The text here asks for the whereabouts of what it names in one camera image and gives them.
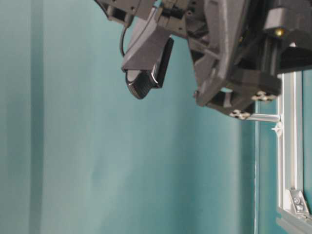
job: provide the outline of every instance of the brass screw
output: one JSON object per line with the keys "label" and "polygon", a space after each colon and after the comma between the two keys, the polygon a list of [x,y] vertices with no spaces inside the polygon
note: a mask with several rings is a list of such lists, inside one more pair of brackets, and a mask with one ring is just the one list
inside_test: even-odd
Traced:
{"label": "brass screw", "polygon": [[285,31],[284,31],[284,29],[282,29],[282,28],[277,28],[277,29],[275,30],[275,35],[277,35],[278,37],[283,36],[284,33],[285,33]]}

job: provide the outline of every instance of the metal bracket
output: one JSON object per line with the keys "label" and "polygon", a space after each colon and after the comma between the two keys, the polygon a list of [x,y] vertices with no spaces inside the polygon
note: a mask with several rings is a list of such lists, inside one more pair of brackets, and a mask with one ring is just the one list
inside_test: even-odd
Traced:
{"label": "metal bracket", "polygon": [[296,215],[310,215],[310,211],[302,191],[289,190],[289,193],[292,200],[292,207]]}

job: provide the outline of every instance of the wire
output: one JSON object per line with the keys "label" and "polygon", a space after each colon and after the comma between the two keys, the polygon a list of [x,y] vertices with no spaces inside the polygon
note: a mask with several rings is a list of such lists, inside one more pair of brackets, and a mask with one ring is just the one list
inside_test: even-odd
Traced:
{"label": "wire", "polygon": [[119,41],[119,49],[120,49],[120,53],[121,53],[121,55],[123,57],[125,56],[125,52],[123,50],[123,41],[125,39],[126,31],[127,31],[127,27],[124,26],[123,29],[122,29],[121,36],[120,36],[120,41]]}

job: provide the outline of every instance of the aluminum frame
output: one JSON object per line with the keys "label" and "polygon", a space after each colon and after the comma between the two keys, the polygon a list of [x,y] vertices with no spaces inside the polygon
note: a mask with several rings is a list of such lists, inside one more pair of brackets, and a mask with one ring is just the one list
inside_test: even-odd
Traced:
{"label": "aluminum frame", "polygon": [[[283,74],[282,95],[277,100],[281,122],[277,133],[278,207],[276,221],[288,233],[311,234],[312,215],[303,197],[302,72]],[[298,201],[300,212],[294,204]]]}

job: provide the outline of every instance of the teal backdrop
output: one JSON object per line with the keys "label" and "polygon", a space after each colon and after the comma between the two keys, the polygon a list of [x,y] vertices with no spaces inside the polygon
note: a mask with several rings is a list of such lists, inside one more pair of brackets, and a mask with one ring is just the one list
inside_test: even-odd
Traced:
{"label": "teal backdrop", "polygon": [[185,40],[174,38],[164,88],[138,101],[120,70],[121,26],[92,0],[0,6],[1,233],[251,234],[255,152],[258,231],[284,233],[273,124],[257,143],[253,122],[197,107]]}

